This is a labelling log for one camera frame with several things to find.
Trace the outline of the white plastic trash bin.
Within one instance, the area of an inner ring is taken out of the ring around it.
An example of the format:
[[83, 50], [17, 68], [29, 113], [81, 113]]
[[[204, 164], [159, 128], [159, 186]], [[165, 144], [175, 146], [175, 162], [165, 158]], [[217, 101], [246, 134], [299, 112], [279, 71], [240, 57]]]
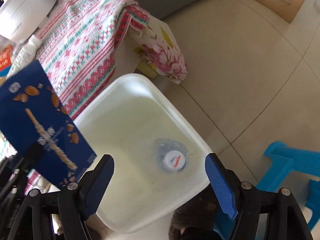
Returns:
[[[171, 213], [209, 184], [204, 162], [211, 149], [183, 115], [146, 77], [113, 81], [76, 118], [97, 158], [109, 154], [114, 174], [97, 210], [111, 230], [133, 233]], [[163, 172], [152, 145], [168, 138], [189, 150], [185, 169]]]

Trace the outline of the clear plastic water bottle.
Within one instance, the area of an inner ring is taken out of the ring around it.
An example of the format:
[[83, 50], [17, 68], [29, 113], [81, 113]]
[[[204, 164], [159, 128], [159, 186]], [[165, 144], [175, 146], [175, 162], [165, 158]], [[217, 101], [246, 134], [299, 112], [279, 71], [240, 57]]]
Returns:
[[163, 172], [178, 173], [188, 163], [189, 150], [177, 140], [161, 138], [153, 142], [152, 156], [154, 165]]

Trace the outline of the blue almond snack box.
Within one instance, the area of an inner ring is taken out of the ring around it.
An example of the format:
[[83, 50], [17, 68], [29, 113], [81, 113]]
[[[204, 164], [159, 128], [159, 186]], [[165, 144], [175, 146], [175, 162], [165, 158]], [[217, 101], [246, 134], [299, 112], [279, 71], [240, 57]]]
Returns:
[[1, 86], [1, 132], [19, 157], [31, 145], [41, 145], [43, 154], [34, 169], [60, 189], [78, 182], [97, 156], [68, 115], [39, 61]]

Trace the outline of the torn blue white carton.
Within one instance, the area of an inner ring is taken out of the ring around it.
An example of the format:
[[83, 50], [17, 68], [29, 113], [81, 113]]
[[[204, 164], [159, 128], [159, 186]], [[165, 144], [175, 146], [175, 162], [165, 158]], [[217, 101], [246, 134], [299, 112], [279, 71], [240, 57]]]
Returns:
[[0, 53], [0, 76], [1, 78], [6, 77], [10, 67], [12, 65], [11, 58], [12, 58], [12, 51], [13, 46], [8, 45], [4, 49], [1, 50]]

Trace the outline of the patterned striped tablecloth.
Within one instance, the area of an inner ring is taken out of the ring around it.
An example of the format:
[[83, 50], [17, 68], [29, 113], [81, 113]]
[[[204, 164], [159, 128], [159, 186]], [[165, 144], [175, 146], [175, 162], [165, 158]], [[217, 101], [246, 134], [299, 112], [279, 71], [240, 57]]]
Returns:
[[115, 79], [115, 52], [150, 14], [134, 0], [57, 0], [35, 58], [72, 120]]

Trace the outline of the white plastic drink bottle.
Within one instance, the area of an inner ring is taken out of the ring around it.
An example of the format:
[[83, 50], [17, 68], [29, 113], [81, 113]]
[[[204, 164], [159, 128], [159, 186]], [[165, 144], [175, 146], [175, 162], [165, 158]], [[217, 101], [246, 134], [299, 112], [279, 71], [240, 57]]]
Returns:
[[30, 64], [35, 58], [37, 50], [41, 47], [41, 45], [42, 40], [39, 39], [37, 36], [32, 35], [29, 38], [28, 43], [26, 43], [17, 54], [13, 64], [10, 67], [6, 79], [9, 79], [10, 77], [14, 76], [24, 67]]

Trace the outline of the white electric cooking pot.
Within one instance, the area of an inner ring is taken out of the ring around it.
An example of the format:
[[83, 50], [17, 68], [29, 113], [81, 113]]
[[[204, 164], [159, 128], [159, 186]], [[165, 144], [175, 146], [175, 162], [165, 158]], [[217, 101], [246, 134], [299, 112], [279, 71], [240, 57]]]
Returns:
[[6, 0], [1, 5], [1, 36], [25, 42], [40, 27], [57, 0]]

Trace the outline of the blue plastic stool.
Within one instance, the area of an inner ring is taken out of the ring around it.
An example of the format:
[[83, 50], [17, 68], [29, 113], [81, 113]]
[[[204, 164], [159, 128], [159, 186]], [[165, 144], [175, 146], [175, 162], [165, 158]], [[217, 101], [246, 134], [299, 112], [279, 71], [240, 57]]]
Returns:
[[319, 152], [290, 148], [285, 143], [271, 143], [264, 156], [272, 164], [257, 188], [275, 192], [287, 186], [298, 194], [298, 202], [304, 204], [311, 217], [307, 219], [312, 230], [319, 221]]

